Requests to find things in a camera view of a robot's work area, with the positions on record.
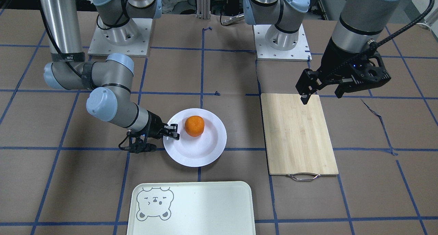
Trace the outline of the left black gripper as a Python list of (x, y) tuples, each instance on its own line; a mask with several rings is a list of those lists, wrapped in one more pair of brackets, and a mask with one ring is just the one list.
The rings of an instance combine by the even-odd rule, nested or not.
[(338, 99), (344, 93), (379, 88), (391, 80), (377, 51), (379, 43), (365, 44), (359, 57), (337, 46), (330, 39), (317, 71), (306, 68), (297, 81), (296, 89), (303, 105), (308, 104), (312, 94), (324, 85), (338, 85), (335, 95)]

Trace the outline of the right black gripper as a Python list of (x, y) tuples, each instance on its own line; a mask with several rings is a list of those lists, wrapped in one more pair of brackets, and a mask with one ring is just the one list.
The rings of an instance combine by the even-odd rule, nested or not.
[(147, 143), (148, 138), (161, 139), (165, 136), (175, 140), (180, 139), (180, 134), (177, 132), (178, 124), (165, 124), (158, 115), (148, 110), (139, 110), (128, 129), (126, 137), (118, 147), (120, 150), (135, 154), (157, 150), (155, 144)]

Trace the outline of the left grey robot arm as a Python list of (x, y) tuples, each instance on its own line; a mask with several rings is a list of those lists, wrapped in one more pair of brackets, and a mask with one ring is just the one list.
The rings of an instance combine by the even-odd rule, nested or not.
[[(403, 28), (381, 41), (383, 31), (401, 0), (345, 0), (338, 23), (322, 56), (320, 67), (303, 70), (296, 84), (303, 104), (328, 85), (337, 85), (335, 95), (379, 88), (391, 79), (377, 49), (419, 23), (425, 11)], [(267, 41), (278, 50), (289, 50), (310, 0), (243, 0), (245, 21), (249, 25), (270, 25)]]

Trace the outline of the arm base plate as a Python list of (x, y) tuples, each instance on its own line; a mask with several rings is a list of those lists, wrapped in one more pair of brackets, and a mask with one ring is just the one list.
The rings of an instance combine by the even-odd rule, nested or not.
[(132, 18), (122, 27), (104, 30), (105, 25), (98, 19), (88, 54), (108, 56), (113, 53), (129, 57), (147, 57), (153, 20), (149, 18)]
[(280, 32), (274, 25), (253, 26), (257, 60), (311, 61), (311, 52), (302, 25), (297, 32)]

